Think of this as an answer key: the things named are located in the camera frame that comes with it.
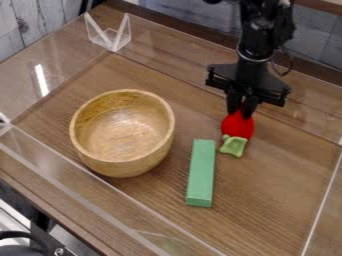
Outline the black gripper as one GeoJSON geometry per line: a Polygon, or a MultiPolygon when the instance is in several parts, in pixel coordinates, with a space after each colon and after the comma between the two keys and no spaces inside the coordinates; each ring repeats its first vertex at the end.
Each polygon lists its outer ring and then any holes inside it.
{"type": "Polygon", "coordinates": [[[227,112],[234,114],[242,104],[242,116],[248,119],[259,103],[284,106],[291,87],[276,78],[264,64],[211,64],[206,85],[226,93],[227,112]]]}

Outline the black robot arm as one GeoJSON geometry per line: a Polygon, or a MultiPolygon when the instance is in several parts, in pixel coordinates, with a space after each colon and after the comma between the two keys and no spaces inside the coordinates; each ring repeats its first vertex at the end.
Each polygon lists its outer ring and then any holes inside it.
{"type": "Polygon", "coordinates": [[[292,69],[274,75],[268,65],[272,55],[292,39],[295,23],[294,0],[235,0],[240,11],[240,39],[236,44],[238,61],[207,67],[206,85],[226,93],[227,113],[242,112],[250,119],[262,103],[284,106],[291,87],[279,79],[292,69]]]}

